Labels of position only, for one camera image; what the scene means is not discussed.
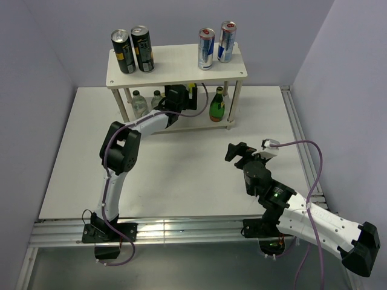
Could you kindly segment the clear soda bottle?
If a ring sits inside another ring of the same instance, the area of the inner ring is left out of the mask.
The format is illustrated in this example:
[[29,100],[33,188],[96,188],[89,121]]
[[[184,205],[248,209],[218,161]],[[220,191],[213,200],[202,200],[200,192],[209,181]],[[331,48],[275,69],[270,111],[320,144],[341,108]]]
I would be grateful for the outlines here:
[[159,90],[155,90],[154,96],[151,100],[152,109],[155,109],[159,105],[159,103],[162,101],[163,98],[164,98],[164,94],[161,93]]
[[148,103],[138,90],[134,90],[132,94],[132,110],[136,119],[149,113]]

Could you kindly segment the silver can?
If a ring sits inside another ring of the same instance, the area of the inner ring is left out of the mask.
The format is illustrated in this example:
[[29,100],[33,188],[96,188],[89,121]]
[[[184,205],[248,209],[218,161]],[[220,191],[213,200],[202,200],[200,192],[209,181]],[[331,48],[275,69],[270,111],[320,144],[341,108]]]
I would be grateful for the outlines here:
[[233,21],[224,21],[221,24],[217,58],[222,63],[231,61],[236,30],[237,26]]
[[202,28],[199,31],[198,67],[208,70],[212,67],[215,32],[211,28]]

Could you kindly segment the black can right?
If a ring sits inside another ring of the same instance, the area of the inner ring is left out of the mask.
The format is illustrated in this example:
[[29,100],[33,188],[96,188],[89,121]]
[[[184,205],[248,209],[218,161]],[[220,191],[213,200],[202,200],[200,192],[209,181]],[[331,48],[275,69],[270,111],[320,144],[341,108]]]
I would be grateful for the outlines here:
[[151,72],[154,69],[154,57],[148,28],[142,25],[133,27],[131,29],[131,38],[138,67],[144,73]]

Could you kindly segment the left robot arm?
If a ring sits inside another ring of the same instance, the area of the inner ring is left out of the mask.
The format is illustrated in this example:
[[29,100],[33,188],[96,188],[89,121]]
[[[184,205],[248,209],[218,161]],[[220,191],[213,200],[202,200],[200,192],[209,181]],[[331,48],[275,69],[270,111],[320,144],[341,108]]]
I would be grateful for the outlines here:
[[123,183],[137,162],[140,142],[155,132],[172,126],[180,116],[196,117],[182,113],[197,109],[198,87],[167,85],[165,95],[149,113],[127,123],[113,122],[100,150],[105,169],[105,183],[97,209],[91,214],[92,234],[102,241],[115,239],[118,233],[119,200]]

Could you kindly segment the white two-tier shelf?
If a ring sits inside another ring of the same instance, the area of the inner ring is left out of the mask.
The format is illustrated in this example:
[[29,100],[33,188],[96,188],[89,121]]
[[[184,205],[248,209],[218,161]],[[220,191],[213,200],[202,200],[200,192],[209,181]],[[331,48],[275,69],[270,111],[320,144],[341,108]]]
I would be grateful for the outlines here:
[[[125,121],[135,120],[130,101],[134,89],[147,99],[151,99],[153,91],[163,90],[166,85],[196,83],[198,85],[198,109],[205,109],[199,116],[180,117],[168,132],[193,131],[201,129],[231,129],[235,124],[235,112],[243,80],[248,76],[239,46],[233,46],[232,59],[228,63],[213,60],[211,69],[203,71],[197,65],[198,45],[166,45],[152,48],[155,69],[145,73],[137,70],[132,74],[120,71],[113,50],[109,51],[106,73],[106,87],[110,89],[119,106]],[[226,112],[220,122],[212,122],[209,118],[209,103],[217,85],[225,90]]]

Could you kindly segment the aluminium rail frame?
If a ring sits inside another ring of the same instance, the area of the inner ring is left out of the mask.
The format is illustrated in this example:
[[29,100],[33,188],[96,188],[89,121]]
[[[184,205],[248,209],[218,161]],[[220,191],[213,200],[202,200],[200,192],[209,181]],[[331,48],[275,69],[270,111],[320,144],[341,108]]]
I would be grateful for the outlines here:
[[[119,118],[107,89],[77,90],[39,220],[28,242],[18,289],[28,288],[40,249],[81,246],[80,211],[94,205],[100,195],[102,167],[97,152],[102,135]],[[195,151],[195,162],[209,162],[215,156],[210,144],[233,137],[258,141],[266,133],[284,140],[300,140],[304,136],[288,86],[244,87],[236,126],[226,121],[211,122],[207,112],[188,112],[169,129],[156,133],[140,155],[147,161],[151,146],[169,153],[174,144],[183,143]],[[154,205],[149,195],[125,192],[122,197],[124,218],[134,218],[138,223],[139,244],[237,241],[241,240],[242,219],[259,214],[259,210],[250,209],[247,201],[234,202],[215,213],[211,207],[192,211],[197,200],[177,202],[171,192],[165,195],[166,205]]]

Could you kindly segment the black can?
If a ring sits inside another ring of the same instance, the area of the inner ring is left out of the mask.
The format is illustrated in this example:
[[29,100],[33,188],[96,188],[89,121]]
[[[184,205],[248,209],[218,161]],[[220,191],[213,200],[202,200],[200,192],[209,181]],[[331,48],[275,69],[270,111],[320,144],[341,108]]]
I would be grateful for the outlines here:
[[144,73],[151,72],[154,69],[154,57],[148,28],[142,25],[133,27],[131,29],[131,38],[138,67]]
[[114,30],[111,33],[111,42],[121,72],[133,73],[136,67],[129,33],[124,29]]

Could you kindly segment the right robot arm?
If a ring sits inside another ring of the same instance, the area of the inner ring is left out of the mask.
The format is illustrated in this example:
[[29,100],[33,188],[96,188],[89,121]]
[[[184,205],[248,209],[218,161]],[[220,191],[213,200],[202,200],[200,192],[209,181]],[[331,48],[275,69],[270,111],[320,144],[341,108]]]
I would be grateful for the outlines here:
[[243,142],[228,145],[225,160],[240,156],[234,165],[243,171],[246,192],[265,210],[261,218],[244,223],[245,237],[298,237],[333,254],[358,276],[369,277],[380,249],[377,227],[346,220],[275,180],[266,164],[278,155],[280,147],[271,139],[263,140],[261,150]]

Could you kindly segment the green glass bottle front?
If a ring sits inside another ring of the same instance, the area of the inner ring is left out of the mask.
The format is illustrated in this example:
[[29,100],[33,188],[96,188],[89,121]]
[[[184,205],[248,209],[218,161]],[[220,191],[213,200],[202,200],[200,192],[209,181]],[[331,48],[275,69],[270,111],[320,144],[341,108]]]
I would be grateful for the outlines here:
[[192,94],[193,91],[194,91],[194,88],[196,88],[196,87],[197,87],[196,83],[189,83],[188,84],[188,91],[189,91],[189,93]]

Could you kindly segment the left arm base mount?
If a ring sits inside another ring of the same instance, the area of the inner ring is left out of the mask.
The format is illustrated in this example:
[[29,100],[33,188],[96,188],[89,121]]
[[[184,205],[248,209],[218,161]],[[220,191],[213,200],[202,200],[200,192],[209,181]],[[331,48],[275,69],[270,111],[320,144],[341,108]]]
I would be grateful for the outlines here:
[[[118,223],[114,226],[119,232],[135,242],[138,224],[134,222]],[[104,233],[91,224],[86,224],[83,229],[81,242],[94,244],[94,255],[99,260],[115,260],[118,258],[123,242],[127,242],[121,235],[109,227]]]

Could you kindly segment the green glass bottle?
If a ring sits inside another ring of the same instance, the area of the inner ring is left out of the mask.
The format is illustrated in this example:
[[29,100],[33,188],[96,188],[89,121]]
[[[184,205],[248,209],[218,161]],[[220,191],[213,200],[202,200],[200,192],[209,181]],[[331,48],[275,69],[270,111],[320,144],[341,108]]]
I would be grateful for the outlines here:
[[225,112],[225,103],[223,97],[223,87],[216,88],[216,94],[212,99],[209,107],[209,117],[213,122],[220,122]]
[[194,91],[194,88],[196,88],[196,87],[197,87],[196,83],[189,83],[188,84],[188,91],[189,91],[189,93],[192,94],[193,91]]

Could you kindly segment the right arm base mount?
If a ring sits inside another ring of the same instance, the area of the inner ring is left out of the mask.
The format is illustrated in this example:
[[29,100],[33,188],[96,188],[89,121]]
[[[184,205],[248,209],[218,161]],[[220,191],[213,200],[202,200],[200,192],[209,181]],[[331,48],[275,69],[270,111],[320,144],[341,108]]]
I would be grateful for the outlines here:
[[257,239],[259,250],[265,258],[276,259],[285,253],[284,235],[261,218],[243,219],[241,235],[246,239]]

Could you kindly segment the black can left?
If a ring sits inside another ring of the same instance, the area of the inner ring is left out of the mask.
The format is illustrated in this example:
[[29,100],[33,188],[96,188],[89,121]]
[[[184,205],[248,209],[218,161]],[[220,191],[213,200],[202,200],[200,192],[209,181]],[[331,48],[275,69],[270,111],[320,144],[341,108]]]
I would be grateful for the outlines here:
[[124,29],[114,30],[111,33],[111,42],[121,72],[133,73],[136,67],[129,33]]

